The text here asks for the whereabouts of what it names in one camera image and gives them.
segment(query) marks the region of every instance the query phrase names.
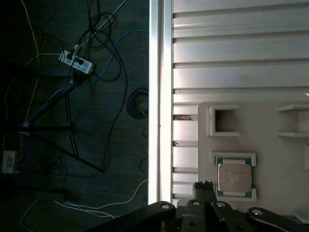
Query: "power strip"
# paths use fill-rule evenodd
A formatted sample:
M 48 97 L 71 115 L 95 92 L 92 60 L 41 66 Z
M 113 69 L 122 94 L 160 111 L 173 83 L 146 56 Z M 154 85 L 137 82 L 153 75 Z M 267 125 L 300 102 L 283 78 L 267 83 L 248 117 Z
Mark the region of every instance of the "power strip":
M 17 164 L 17 151 L 3 151 L 2 173 L 14 174 Z
M 59 60 L 88 75 L 93 71 L 94 67 L 93 63 L 78 56 L 72 56 L 72 59 L 68 59 L 68 54 L 70 54 L 70 52 L 63 51 L 59 57 Z

